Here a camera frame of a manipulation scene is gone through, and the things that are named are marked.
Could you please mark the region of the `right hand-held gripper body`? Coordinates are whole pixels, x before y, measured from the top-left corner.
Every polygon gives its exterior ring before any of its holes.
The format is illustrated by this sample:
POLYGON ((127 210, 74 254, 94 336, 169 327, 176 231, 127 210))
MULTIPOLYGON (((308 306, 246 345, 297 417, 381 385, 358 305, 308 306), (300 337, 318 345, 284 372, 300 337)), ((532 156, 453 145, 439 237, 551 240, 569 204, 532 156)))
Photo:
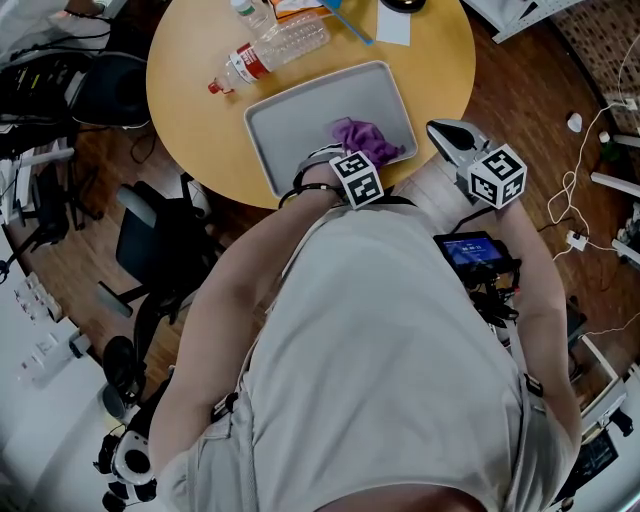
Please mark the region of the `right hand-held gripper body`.
POLYGON ((508 144, 463 165, 459 171, 470 196, 495 209, 502 209, 525 190, 527 165, 508 144))

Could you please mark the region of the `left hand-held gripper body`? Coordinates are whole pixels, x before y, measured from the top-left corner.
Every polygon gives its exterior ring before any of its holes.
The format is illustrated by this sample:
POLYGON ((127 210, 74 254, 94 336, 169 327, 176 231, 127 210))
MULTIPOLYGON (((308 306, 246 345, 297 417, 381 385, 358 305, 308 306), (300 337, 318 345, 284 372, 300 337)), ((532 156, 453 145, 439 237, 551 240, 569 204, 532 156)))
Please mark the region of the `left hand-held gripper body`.
POLYGON ((378 169, 362 153, 348 154, 339 144, 330 144, 312 152, 299 166, 294 178, 294 191, 303 189, 331 189, 352 209, 360 209, 384 197, 378 169), (328 164, 339 185, 324 182, 302 183, 314 165, 328 164))

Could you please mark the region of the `purple cloth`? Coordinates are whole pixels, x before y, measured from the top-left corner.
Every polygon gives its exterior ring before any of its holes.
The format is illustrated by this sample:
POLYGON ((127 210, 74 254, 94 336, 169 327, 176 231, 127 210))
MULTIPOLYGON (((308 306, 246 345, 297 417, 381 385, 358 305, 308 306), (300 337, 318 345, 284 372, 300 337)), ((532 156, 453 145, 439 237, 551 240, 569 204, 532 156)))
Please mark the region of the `purple cloth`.
POLYGON ((391 163, 406 152, 404 146, 388 142, 379 128, 369 122, 345 117, 331 125, 331 135, 346 153, 362 152, 377 168, 391 163))

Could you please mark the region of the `grey plastic tray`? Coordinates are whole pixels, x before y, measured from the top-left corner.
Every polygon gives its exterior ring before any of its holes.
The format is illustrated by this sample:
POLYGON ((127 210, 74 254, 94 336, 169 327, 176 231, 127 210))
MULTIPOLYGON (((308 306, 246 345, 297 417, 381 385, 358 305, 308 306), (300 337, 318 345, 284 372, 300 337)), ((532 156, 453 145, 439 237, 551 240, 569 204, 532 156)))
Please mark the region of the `grey plastic tray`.
POLYGON ((394 162, 414 157, 417 140, 390 67, 370 61, 292 87, 247 108, 246 128, 276 198, 291 189, 298 164, 334 141, 338 120, 374 124, 405 149, 394 162))

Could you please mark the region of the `person's right forearm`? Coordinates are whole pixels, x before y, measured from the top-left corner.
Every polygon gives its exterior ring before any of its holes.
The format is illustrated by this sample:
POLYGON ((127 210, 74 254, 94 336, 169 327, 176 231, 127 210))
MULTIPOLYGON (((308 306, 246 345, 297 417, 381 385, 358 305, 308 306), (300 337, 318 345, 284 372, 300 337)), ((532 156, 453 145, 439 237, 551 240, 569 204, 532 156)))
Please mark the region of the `person's right forearm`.
POLYGON ((496 214, 501 240, 521 261, 516 310, 525 319, 566 320, 566 297, 560 273, 544 240, 519 200, 496 214))

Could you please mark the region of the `person's left forearm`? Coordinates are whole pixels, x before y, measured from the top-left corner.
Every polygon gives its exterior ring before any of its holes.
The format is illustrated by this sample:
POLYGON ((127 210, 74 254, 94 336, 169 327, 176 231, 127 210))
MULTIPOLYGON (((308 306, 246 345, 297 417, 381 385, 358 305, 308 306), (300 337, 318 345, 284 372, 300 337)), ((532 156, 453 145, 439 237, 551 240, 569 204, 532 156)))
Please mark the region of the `person's left forearm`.
POLYGON ((249 327, 299 242, 337 203, 333 191, 306 190, 237 239, 199 288, 183 336, 214 337, 249 327))

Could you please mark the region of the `black chest monitor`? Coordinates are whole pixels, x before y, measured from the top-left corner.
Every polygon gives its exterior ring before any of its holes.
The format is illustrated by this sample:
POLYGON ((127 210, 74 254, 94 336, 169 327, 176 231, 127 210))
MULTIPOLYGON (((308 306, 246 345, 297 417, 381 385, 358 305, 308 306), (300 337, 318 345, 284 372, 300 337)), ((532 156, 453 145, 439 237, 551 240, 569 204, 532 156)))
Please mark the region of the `black chest monitor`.
POLYGON ((519 291, 520 259, 484 231, 435 235, 434 242, 487 323, 506 328, 516 321, 512 299, 519 291))

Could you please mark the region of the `white side table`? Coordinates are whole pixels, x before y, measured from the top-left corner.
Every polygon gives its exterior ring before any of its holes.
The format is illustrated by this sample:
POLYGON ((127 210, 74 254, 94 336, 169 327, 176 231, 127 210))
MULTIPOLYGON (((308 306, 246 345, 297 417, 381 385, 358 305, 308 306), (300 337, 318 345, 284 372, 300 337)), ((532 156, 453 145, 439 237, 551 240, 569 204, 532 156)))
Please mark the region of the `white side table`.
MULTIPOLYGON (((611 135, 619 150, 631 150, 640 154, 640 134, 636 136, 611 135)), ((612 240, 611 246, 619 257, 628 260, 640 271, 640 177, 635 182, 619 177, 592 172, 593 183, 627 194, 634 199, 632 215, 625 221, 612 240)))

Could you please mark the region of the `white metal shelf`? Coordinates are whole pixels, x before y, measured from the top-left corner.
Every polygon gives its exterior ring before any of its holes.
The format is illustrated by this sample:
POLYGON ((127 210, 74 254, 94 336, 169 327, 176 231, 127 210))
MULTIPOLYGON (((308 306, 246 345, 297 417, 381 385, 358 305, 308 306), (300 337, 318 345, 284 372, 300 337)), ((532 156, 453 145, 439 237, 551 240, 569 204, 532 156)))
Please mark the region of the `white metal shelf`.
POLYGON ((481 15, 497 33, 500 44, 532 25, 583 0, 462 0, 481 15))

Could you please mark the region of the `white paper sheet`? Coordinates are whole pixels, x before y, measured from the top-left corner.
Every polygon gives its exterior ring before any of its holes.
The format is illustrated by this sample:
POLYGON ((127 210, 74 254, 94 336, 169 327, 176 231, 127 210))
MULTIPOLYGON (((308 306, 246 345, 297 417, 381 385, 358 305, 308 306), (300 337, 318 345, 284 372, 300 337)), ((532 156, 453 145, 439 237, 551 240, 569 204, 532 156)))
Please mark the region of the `white paper sheet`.
POLYGON ((376 40, 409 46, 411 42, 411 15, 396 12, 378 0, 376 40))

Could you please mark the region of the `large clear bottle red label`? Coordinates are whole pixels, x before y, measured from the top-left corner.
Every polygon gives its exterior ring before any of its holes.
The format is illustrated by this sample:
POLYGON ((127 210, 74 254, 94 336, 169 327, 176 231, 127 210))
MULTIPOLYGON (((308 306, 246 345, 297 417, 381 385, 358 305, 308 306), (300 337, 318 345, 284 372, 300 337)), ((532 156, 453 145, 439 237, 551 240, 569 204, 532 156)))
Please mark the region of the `large clear bottle red label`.
POLYGON ((328 44, 330 39, 326 24, 314 13, 290 19, 229 52, 208 84, 208 90, 211 94, 230 94, 253 85, 278 68, 328 44))

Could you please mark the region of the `person's white shirt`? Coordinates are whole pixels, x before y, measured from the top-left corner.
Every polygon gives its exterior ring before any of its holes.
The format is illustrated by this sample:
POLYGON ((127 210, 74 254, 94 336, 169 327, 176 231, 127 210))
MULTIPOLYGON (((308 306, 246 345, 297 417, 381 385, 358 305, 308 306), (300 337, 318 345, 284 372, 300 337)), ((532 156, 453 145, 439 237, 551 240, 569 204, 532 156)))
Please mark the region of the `person's white shirt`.
POLYGON ((237 398, 158 476, 158 497, 170 512, 321 512, 435 486, 486 512, 542 512, 575 453, 525 372, 424 212, 337 208, 293 255, 237 398))

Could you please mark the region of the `orange packet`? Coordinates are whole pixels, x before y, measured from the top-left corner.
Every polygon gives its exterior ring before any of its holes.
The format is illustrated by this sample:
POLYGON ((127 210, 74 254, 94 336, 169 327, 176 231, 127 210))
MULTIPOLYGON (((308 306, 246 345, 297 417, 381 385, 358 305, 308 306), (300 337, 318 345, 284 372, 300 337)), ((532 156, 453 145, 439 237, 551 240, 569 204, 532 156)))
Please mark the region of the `orange packet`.
POLYGON ((319 0, 269 0, 269 3, 279 23, 305 11, 322 8, 319 0))

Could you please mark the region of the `small clear bottle green label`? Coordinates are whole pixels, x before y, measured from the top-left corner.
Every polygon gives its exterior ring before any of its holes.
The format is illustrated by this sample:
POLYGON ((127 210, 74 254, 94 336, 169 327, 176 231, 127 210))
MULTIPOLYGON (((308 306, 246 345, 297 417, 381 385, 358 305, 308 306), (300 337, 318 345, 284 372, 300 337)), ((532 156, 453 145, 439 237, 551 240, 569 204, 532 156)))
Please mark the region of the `small clear bottle green label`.
POLYGON ((262 0, 229 0, 240 21, 251 30, 268 30, 276 24, 275 17, 262 0))

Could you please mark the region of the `white and black device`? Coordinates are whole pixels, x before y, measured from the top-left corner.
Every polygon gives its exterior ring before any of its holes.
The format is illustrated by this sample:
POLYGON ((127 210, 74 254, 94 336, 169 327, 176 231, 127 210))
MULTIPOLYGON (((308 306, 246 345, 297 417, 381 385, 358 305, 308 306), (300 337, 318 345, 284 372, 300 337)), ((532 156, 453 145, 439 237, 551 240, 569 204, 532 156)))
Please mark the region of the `white and black device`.
POLYGON ((133 430, 106 435, 93 467, 107 481, 108 490, 102 498, 106 512, 125 512, 156 498, 148 440, 133 430))

